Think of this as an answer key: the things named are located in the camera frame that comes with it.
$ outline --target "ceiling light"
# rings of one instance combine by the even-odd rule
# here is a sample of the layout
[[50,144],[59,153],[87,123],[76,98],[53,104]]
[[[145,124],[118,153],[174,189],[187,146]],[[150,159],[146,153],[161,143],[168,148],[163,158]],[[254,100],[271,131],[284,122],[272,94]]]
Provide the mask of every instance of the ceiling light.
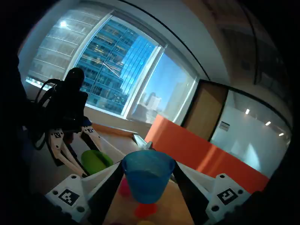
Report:
[[67,26],[67,23],[66,23],[65,21],[62,21],[62,22],[60,22],[60,26],[61,26],[61,27],[66,27],[66,26]]

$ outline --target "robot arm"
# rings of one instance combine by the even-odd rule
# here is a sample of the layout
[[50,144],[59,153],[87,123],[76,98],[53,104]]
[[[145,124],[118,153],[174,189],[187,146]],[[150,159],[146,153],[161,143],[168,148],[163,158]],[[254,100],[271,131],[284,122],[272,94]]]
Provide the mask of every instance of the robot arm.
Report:
[[[46,197],[77,222],[88,219],[92,224],[101,224],[123,174],[121,162],[86,178],[73,174]],[[226,174],[212,178],[177,162],[173,175],[195,224],[221,221],[250,196]]]

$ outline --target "white wall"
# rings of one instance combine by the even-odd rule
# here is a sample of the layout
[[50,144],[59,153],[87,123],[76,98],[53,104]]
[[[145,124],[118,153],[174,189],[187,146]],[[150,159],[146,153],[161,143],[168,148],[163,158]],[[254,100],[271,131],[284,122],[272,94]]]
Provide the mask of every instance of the white wall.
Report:
[[[230,124],[228,131],[219,128],[221,121]],[[271,177],[286,152],[283,138],[261,121],[227,105],[220,122],[211,143]]]

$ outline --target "glass wall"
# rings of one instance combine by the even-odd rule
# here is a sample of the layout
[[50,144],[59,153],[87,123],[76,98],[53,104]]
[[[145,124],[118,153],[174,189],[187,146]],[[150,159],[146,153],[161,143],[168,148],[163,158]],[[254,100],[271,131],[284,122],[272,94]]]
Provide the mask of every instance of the glass wall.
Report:
[[131,118],[153,123],[157,114],[160,114],[174,121],[189,95],[194,80],[167,54],[163,54]]
[[129,26],[120,19],[110,19],[76,65],[85,74],[81,89],[88,93],[87,103],[116,114],[121,114],[155,48],[153,42]]
[[28,71],[29,80],[62,80],[78,47],[107,13],[108,10],[86,4],[69,10],[42,41]]
[[271,177],[290,138],[290,129],[275,112],[254,99],[229,91],[210,142]]

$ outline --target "yellow object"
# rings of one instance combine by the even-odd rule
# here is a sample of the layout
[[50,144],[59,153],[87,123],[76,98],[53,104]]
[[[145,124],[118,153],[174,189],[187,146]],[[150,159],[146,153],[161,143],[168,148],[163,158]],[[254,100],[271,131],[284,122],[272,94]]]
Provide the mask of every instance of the yellow object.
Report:
[[137,225],[155,225],[155,223],[143,220],[143,221],[138,222]]

